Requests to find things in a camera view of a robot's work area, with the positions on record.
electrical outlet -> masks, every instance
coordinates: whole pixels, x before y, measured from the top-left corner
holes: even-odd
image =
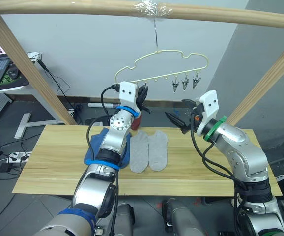
[[[26,154],[27,154],[27,157],[30,157],[30,154],[32,152],[31,151],[27,151]],[[13,152],[9,155],[9,158],[8,158],[8,163],[20,163],[21,162],[21,157],[25,156],[25,152]]]

wooden pole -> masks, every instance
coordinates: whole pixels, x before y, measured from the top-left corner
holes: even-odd
[[[5,21],[0,15],[0,45],[11,60],[16,64],[22,74],[27,78],[35,90],[48,102],[54,112],[58,114],[65,124],[76,125],[64,105],[51,90],[47,82],[30,61],[25,51],[15,38]]]
[[[137,1],[123,0],[0,0],[0,14],[64,13],[114,16],[143,16]],[[170,19],[230,22],[284,28],[284,14],[225,7],[159,3]]]
[[[284,74],[284,51],[262,79],[254,86],[235,111],[228,117],[227,122],[236,125],[242,117],[266,94],[266,92]]]

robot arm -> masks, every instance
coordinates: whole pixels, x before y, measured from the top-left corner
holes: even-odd
[[[137,85],[120,83],[120,111],[111,117],[110,129],[76,187],[71,208],[60,212],[35,236],[91,236],[96,220],[111,213],[116,197],[113,183],[124,154],[126,136],[133,120],[141,114],[137,96]]]
[[[284,232],[277,200],[271,193],[268,162],[262,149],[250,141],[246,132],[225,123],[226,117],[215,120],[219,109],[216,91],[208,91],[196,101],[183,102],[194,114],[194,120],[190,119],[194,131],[215,144],[227,158],[234,177],[245,185],[245,188],[236,187],[240,197],[246,200],[240,221],[245,221],[245,225],[251,224],[254,229],[254,232],[248,232],[251,229],[249,225],[242,228],[242,231],[246,231],[245,235],[258,236],[261,230],[269,228]],[[183,133],[190,130],[190,125],[186,126],[173,114],[166,115]]]

metal clip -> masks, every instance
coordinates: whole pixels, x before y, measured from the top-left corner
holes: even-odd
[[[186,91],[186,87],[189,83],[188,75],[186,74],[185,80],[182,81],[183,90]]]
[[[196,77],[193,77],[193,85],[192,85],[192,89],[195,89],[195,87],[197,86],[197,84],[199,83],[199,81],[201,80],[201,77],[198,78],[199,73],[196,73]]]
[[[179,82],[177,83],[177,76],[175,75],[175,82],[172,81],[173,92],[176,92],[178,85],[179,85]]]

blue band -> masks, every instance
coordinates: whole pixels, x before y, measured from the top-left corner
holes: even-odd
[[[137,118],[138,116],[139,116],[139,112],[136,112],[135,110],[133,110],[132,108],[130,108],[130,107],[117,107],[116,109],[123,109],[123,110],[126,110],[126,111],[128,111],[128,112],[130,112],[133,116],[134,116],[134,118]]]
[[[112,164],[112,163],[109,163],[109,162],[106,162],[106,161],[92,161],[92,160],[86,160],[85,162],[86,165],[90,165],[90,164],[101,164],[101,165],[104,165],[104,166],[109,166],[115,170],[120,170],[120,167],[115,165],[115,164]]]
[[[87,220],[87,222],[91,226],[92,235],[95,234],[94,228],[95,228],[95,224],[96,224],[96,219],[95,219],[95,216],[92,213],[86,212],[86,211],[81,210],[81,209],[65,209],[65,210],[58,213],[58,215],[63,215],[63,214],[78,215],[78,216],[84,218],[85,220]]]

